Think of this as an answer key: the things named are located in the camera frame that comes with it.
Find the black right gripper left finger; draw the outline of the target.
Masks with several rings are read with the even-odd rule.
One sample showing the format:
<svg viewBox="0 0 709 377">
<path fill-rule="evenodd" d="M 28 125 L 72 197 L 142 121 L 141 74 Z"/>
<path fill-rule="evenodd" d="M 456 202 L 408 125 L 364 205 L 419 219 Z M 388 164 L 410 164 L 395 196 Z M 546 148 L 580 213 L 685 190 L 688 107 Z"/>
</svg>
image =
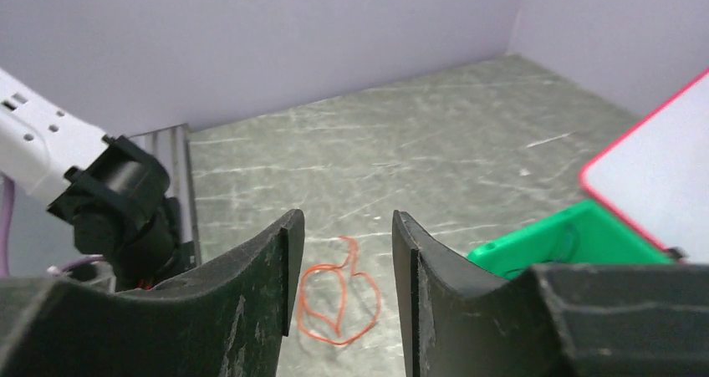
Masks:
<svg viewBox="0 0 709 377">
<path fill-rule="evenodd" d="M 4 376 L 273 376 L 288 335 L 305 218 L 293 209 L 150 290 L 1 281 Z"/>
</svg>

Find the green plastic bin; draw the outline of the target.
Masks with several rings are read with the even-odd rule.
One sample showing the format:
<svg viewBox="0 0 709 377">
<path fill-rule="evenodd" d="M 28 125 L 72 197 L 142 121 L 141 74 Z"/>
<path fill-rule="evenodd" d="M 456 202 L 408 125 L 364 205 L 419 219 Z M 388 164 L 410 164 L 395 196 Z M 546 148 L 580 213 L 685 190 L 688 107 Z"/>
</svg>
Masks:
<svg viewBox="0 0 709 377">
<path fill-rule="evenodd" d="M 515 278 L 540 263 L 671 264 L 659 248 L 593 200 L 470 251 L 467 259 L 501 278 Z"/>
</svg>

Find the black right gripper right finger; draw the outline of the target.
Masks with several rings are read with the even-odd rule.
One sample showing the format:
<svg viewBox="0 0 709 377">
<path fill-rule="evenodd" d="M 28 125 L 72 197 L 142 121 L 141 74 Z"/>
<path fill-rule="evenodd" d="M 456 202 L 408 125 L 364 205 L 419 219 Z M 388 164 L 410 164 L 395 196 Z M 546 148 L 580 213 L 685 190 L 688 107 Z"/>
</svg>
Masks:
<svg viewBox="0 0 709 377">
<path fill-rule="evenodd" d="M 535 265 L 500 278 L 392 216 L 409 376 L 705 376 L 705 265 Z"/>
</svg>

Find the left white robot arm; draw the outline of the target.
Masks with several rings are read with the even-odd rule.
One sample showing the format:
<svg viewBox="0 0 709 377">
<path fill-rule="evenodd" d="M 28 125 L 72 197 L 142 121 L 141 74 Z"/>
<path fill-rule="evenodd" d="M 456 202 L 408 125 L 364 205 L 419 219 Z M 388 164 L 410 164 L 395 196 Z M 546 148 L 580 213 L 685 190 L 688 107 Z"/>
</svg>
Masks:
<svg viewBox="0 0 709 377">
<path fill-rule="evenodd" d="M 111 135 L 2 72 L 1 172 L 3 241 L 15 188 L 71 226 L 79 259 L 53 276 L 119 292 L 201 264 L 186 125 Z"/>
</svg>

